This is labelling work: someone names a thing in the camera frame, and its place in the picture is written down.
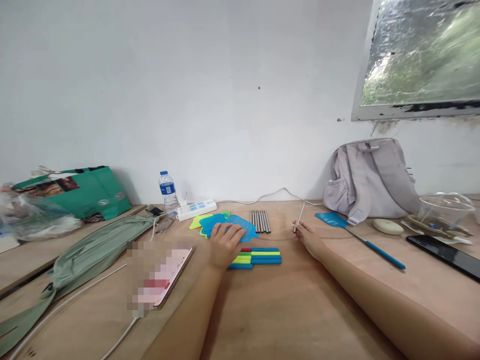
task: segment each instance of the window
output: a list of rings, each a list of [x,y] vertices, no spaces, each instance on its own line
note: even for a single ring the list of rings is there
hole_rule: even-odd
[[[479,0],[373,0],[367,35],[352,120],[480,114]]]

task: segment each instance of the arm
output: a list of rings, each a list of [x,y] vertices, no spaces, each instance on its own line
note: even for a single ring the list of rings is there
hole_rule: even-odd
[[[220,281],[239,253],[238,244],[245,232],[240,225],[215,225],[207,265],[148,347],[144,360],[196,360],[200,357]]]
[[[478,359],[478,346],[460,331],[329,250],[303,222],[296,227],[297,239],[308,252],[407,358]]]

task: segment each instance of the fly swatter handle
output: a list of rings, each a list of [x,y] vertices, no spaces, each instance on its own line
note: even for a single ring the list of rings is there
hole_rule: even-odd
[[[380,254],[381,256],[383,256],[385,259],[387,259],[389,262],[391,262],[393,265],[395,265],[397,268],[399,269],[406,269],[407,267],[405,265],[403,265],[400,261],[398,261],[397,259],[395,259],[394,257],[391,257],[390,255],[388,255],[385,251],[383,251],[381,248],[379,248],[378,246],[375,246],[374,244],[372,244],[370,241],[365,241],[365,245],[367,245],[368,247],[370,247],[371,249],[375,250],[378,254]]]

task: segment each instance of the green tote bag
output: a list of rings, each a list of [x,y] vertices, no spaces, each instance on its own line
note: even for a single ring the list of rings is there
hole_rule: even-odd
[[[110,220],[131,209],[125,192],[108,166],[57,171],[12,187],[18,194],[45,196],[86,223]]]

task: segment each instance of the green foliage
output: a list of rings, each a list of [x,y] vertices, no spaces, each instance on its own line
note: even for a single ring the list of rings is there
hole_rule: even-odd
[[[365,79],[362,105],[480,99],[480,4],[377,61]]]

